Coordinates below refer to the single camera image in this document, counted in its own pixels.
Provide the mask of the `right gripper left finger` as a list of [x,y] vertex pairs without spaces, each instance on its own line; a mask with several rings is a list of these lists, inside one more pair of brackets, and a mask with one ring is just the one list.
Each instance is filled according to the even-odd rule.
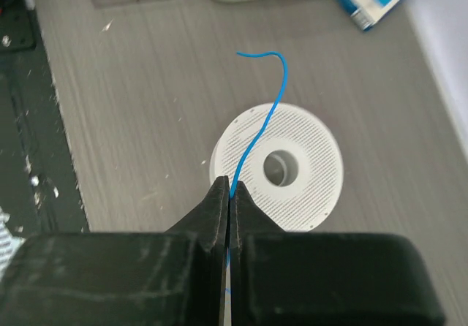
[[28,238],[1,280],[3,325],[221,325],[229,181],[165,232]]

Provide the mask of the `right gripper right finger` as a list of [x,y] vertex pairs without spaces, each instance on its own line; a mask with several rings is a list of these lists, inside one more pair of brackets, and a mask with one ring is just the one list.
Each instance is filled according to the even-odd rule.
[[287,232],[244,183],[230,199],[234,325],[443,325],[426,264],[406,237]]

